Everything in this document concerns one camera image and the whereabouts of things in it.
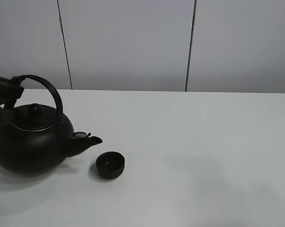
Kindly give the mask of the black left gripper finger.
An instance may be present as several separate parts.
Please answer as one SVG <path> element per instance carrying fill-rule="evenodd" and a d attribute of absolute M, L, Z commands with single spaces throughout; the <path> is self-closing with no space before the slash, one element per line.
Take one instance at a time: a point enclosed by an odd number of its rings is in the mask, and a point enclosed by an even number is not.
<path fill-rule="evenodd" d="M 11 124 L 14 117 L 14 110 L 3 109 L 0 106 L 0 126 L 8 126 Z"/>
<path fill-rule="evenodd" d="M 17 81 L 0 77 L 0 106 L 4 105 L 4 109 L 13 109 L 23 91 L 24 88 Z"/>

